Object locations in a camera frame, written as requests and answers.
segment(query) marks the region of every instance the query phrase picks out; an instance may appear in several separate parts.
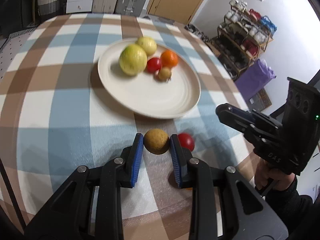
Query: plate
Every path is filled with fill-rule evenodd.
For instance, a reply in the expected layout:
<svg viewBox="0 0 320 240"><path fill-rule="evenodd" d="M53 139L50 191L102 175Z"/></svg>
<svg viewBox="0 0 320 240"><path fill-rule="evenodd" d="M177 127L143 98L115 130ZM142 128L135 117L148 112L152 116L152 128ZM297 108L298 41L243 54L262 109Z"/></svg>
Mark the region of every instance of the plate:
<svg viewBox="0 0 320 240"><path fill-rule="evenodd" d="M98 73L109 94L120 104L137 114L159 119L171 119L185 115L199 101L201 88L197 74L174 50L157 45L152 57L160 57L166 49L174 51L179 63L172 69L169 82L156 80L146 71L127 76L119 66L121 52L137 39L124 39L111 44L100 56Z"/></svg>

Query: orange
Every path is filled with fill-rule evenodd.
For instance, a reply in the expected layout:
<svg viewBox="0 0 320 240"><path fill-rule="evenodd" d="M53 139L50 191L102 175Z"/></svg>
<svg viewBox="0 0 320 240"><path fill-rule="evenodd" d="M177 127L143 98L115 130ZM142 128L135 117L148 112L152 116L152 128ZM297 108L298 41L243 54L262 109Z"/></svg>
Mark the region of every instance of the orange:
<svg viewBox="0 0 320 240"><path fill-rule="evenodd" d="M161 54L161 61L163 67L175 67L178 64L178 56L171 50L166 50Z"/></svg>

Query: table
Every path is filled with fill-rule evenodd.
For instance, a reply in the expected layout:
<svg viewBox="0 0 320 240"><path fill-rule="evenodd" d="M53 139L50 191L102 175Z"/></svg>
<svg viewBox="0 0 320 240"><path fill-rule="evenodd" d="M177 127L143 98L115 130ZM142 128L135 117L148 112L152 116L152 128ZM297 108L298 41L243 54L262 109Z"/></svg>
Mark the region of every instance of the table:
<svg viewBox="0 0 320 240"><path fill-rule="evenodd" d="M187 115L145 118L103 88L99 55L115 41L142 35L174 49L199 75L201 98ZM63 15L44 22L0 83L0 157L26 223L77 166L102 166L131 145L137 132L152 128L192 134L194 156L212 167L237 166L251 180L258 160L252 145L215 114L226 102L247 108L215 55L183 26L112 14ZM2 179L0 189L1 206L20 227ZM169 152L153 155L144 149L135 188L121 193L125 239L187 239L191 191L176 188Z"/></svg>

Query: hand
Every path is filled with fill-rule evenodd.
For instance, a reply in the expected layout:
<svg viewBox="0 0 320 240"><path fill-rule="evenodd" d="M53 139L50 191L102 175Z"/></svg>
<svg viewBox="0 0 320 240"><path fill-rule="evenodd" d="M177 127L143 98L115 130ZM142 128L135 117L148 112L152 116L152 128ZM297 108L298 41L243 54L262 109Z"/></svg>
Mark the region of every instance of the hand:
<svg viewBox="0 0 320 240"><path fill-rule="evenodd" d="M268 184L268 178L278 180L278 183L273 187L275 190L286 190L294 181L295 175L291 173L287 175L279 169L271 168L270 164L263 159L260 159L256 174L254 176L254 182L257 189L262 189Z"/></svg>

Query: plate rim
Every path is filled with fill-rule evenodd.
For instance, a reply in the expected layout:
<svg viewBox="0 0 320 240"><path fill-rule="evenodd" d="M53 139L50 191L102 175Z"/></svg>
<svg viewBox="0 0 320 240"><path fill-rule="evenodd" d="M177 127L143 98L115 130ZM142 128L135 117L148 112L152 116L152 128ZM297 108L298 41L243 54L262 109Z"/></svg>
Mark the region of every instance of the plate rim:
<svg viewBox="0 0 320 240"><path fill-rule="evenodd" d="M189 110L187 111L184 111L183 113L180 113L180 114L174 114L174 115L166 115L166 116L158 116L158 115L153 115L153 114L146 114L146 113L143 113L141 111L136 111L134 109L132 109L130 106L128 106L127 104L123 103L122 101L118 100L116 97L114 97L112 95L112 93L110 93L110 91L106 88L104 82L103 82L103 79L101 78L101 73L100 73L100 66L101 66L101 58L102 56L114 45L118 44L118 43L122 43L122 42L127 42L127 41L137 41L138 38L127 38L127 39L122 39L122 40L119 40L119 41L115 41L111 44L109 44L109 46L103 51L103 53L100 54L99 56L99 60L98 60L98 75L99 75L99 78L100 78L100 81L104 87L104 89L109 93L109 95L111 95L111 97L116 100L119 104L121 104L122 106L126 107L127 109L130 109L131 111L133 111L134 113L137 113L139 115L143 115L143 116L146 116L146 117L150 117L150 118L155 118L155 119L174 119L174 118L179 118L179 117L182 117L184 116L185 114L189 113L191 110L193 110L199 100L200 100L200 96L201 96L201 84L200 84L200 79L199 79L199 76L198 74L196 73L196 71L193 70L193 68L190 66L190 64L179 54L177 53L174 49L171 49L169 48L168 46L166 45L163 45L163 44L159 44L160 46L164 47L164 48L167 48L171 51L173 51L174 53L176 53L188 66L189 68L191 69L191 71L194 73L195 77L196 77L196 80L198 81L198 86L199 86L199 97L197 99L197 102L194 104L194 106L192 106Z"/></svg>

